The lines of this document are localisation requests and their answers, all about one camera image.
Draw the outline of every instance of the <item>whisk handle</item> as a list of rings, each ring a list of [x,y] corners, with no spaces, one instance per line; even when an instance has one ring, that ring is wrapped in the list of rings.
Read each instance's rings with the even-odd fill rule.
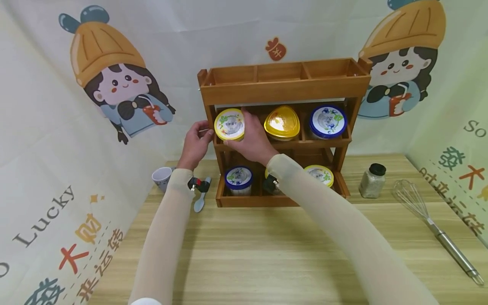
[[[452,258],[458,263],[458,265],[464,270],[464,272],[473,279],[473,281],[479,286],[483,286],[485,282],[481,278],[476,268],[469,262],[464,254],[459,250],[456,244],[449,238],[449,236],[440,231],[435,237],[441,243],[441,245],[449,252]]]

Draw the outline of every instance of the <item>yellow lid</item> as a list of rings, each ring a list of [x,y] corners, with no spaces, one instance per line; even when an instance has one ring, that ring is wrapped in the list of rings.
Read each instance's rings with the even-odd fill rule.
[[[325,166],[310,165],[305,167],[304,171],[328,187],[331,187],[334,184],[334,174]]]
[[[293,138],[300,132],[300,120],[291,107],[280,106],[268,115],[264,129],[275,137]]]
[[[222,141],[237,140],[244,135],[244,116],[237,108],[229,108],[216,117],[215,133]]]

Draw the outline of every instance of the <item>yellow knit hat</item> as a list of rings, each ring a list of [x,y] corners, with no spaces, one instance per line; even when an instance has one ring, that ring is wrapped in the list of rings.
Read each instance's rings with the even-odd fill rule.
[[[386,16],[369,36],[359,57],[389,53],[410,47],[437,49],[444,39],[446,15],[438,0],[407,4]]]
[[[71,43],[71,66],[83,88],[103,69],[127,63],[146,68],[136,48],[112,26],[97,21],[78,26]]]

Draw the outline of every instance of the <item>wooden tabletop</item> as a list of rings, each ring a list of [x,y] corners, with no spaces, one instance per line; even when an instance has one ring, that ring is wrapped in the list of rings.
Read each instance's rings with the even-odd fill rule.
[[[387,184],[381,198],[366,200],[357,186],[374,162],[386,166]],[[488,289],[477,287],[429,229],[390,195],[397,179],[416,183],[434,221],[488,281],[487,249],[403,155],[347,157],[342,173],[349,201],[357,203],[441,304],[487,304]],[[203,211],[190,216],[173,304],[367,304],[350,262],[300,207],[217,208],[217,163],[203,161],[195,174],[211,176],[213,183]],[[91,305],[127,304],[162,196],[156,187],[151,190]]]

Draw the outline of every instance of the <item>cartoon face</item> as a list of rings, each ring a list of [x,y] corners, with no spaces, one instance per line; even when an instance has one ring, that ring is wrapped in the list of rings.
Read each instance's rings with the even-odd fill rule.
[[[141,76],[128,69],[124,64],[119,64],[120,72],[114,72],[110,68],[102,70],[103,80],[98,90],[93,92],[94,98],[105,101],[109,105],[118,105],[138,94],[146,94],[152,80],[148,76]]]
[[[427,68],[431,59],[422,59],[413,50],[402,49],[388,53],[388,57],[371,69],[371,86],[387,85],[415,79],[420,70]]]

